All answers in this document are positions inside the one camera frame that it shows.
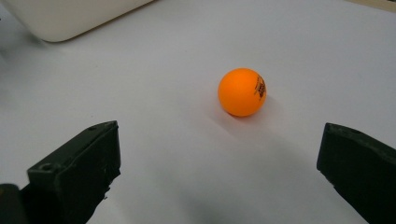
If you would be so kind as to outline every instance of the wooden edge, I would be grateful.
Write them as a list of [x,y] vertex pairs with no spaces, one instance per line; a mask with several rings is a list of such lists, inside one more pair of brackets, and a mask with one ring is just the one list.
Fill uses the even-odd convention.
[[347,0],[347,1],[366,5],[368,7],[376,7],[379,9],[396,13],[396,2],[391,2],[389,0]]

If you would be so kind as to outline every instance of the white table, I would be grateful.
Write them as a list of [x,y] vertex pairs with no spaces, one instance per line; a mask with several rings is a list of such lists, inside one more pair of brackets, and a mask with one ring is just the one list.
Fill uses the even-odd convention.
[[[396,14],[343,0],[159,0],[58,44],[0,7],[0,183],[116,119],[121,176],[89,223],[365,223],[316,169],[326,122],[396,147]],[[267,101],[217,99],[236,67]]]

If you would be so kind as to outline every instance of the black object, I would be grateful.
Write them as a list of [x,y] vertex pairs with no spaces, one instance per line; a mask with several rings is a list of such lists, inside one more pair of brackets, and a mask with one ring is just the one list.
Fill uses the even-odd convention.
[[396,223],[394,148],[357,130],[327,123],[317,168],[369,223]]
[[21,191],[0,185],[0,223],[86,223],[120,175],[117,122],[91,126],[27,173],[30,184]]

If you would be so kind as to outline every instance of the ping pong ball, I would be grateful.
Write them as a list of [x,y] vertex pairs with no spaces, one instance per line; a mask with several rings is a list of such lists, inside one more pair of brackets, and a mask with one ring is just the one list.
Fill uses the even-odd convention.
[[237,117],[256,113],[267,96],[264,79],[248,68],[237,68],[227,73],[218,88],[221,106]]

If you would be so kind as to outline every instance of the table surface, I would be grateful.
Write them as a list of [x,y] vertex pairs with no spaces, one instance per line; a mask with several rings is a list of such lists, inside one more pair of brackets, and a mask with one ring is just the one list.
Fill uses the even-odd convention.
[[[316,169],[326,122],[396,147],[396,14],[343,0],[158,0],[63,43],[0,7],[0,183],[93,124],[121,176],[89,223],[365,223]],[[268,97],[225,113],[222,76]]]

